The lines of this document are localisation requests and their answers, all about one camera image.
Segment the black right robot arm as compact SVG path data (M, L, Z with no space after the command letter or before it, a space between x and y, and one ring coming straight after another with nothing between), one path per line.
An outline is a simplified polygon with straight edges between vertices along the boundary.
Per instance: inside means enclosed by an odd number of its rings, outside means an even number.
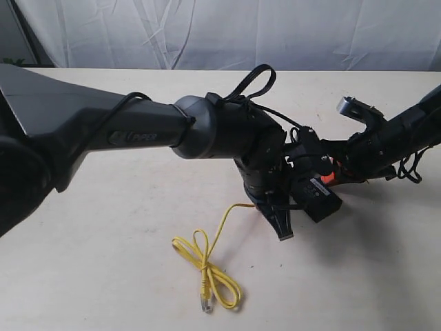
M327 186L399 178L420 183L416 167L425 151L440 144L440 87L390 120L373 106L343 97L337 110L366 128L346 141L322 140L333 172Z

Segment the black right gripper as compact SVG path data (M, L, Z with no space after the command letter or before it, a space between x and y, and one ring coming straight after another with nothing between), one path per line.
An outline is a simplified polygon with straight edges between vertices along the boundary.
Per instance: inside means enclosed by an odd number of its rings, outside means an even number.
M321 176L328 187L344 183L364 183L370 179L396 178L396 169L388 160L387 144L396 138L393 120L381 123L377 128L357 132L347 140L321 139L331 157L332 173Z

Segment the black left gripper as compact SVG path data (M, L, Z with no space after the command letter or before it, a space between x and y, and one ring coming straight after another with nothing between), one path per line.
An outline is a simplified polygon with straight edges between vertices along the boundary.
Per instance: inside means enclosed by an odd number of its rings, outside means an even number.
M290 219L290 198L281 188L283 153L243 154L234 163L243 180L245 194L265 217L280 241L294 236Z

